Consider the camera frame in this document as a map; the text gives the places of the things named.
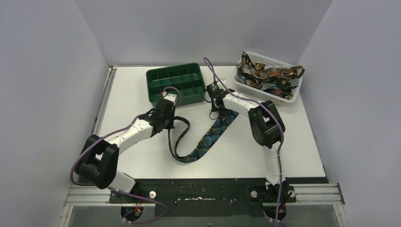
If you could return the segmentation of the blue patterned tie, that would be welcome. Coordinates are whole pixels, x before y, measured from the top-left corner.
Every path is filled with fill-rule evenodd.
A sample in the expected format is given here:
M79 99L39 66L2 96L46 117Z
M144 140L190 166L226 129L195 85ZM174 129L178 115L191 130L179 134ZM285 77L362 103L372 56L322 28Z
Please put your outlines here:
M174 117L174 120L182 121L183 123L185 123L187 125L187 127L180 134L180 136L178 137L174 146L172 146L172 143L171 143L171 134L170 134L171 130L170 129L168 130L168 146L169 146L170 154L176 161L178 161L180 163L187 164L187 163L193 163L195 161L198 161L212 148L212 146L217 142L217 140L221 137L221 135L228 129L228 127L233 123L233 121L237 118L238 115L239 115L239 113L236 111L233 111L233 110L225 110L225 111L219 112L219 115L215 119L213 125L209 128L209 130L200 139L200 141L198 142L195 149L186 156L179 156L177 154L177 148L178 148L178 144L181 141L181 139L189 131L191 124L187 119L185 119L181 116Z

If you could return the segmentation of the green compartment tray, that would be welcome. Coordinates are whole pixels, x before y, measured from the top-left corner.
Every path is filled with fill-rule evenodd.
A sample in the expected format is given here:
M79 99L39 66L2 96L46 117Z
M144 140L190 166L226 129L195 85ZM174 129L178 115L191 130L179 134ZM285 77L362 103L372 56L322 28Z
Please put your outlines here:
M162 98L162 92L178 96L178 105L203 102L205 82L197 63L151 69L146 72L148 100L153 107Z

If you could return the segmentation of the white plastic basket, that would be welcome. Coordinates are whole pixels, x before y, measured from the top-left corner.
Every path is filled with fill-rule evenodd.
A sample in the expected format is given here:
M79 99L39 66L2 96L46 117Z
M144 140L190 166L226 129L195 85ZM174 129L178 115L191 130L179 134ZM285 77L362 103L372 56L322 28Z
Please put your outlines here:
M236 64L233 82L239 93L283 106L295 102L304 73L303 66L244 51Z

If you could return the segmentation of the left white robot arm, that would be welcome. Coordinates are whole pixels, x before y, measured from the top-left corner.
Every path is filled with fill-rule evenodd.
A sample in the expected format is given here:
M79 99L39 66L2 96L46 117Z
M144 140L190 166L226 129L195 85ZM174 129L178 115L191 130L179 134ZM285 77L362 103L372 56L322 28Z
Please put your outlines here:
M157 102L155 108L139 114L125 128L102 137L88 137L81 155L73 164L70 176L77 174L99 189L109 188L121 192L128 203L139 199L137 181L117 170L120 154L142 140L149 139L164 129L173 127L177 96L167 95Z

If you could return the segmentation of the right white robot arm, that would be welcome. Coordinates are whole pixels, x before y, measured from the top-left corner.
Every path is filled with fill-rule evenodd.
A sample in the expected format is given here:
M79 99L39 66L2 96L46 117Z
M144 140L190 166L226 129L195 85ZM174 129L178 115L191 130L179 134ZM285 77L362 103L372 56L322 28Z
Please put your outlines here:
M272 185L281 183L283 167L280 160L281 144L285 126L272 101L252 100L232 89L224 90L216 82L206 86L212 103L212 111L234 111L249 119L253 139L262 148L266 165L266 180Z

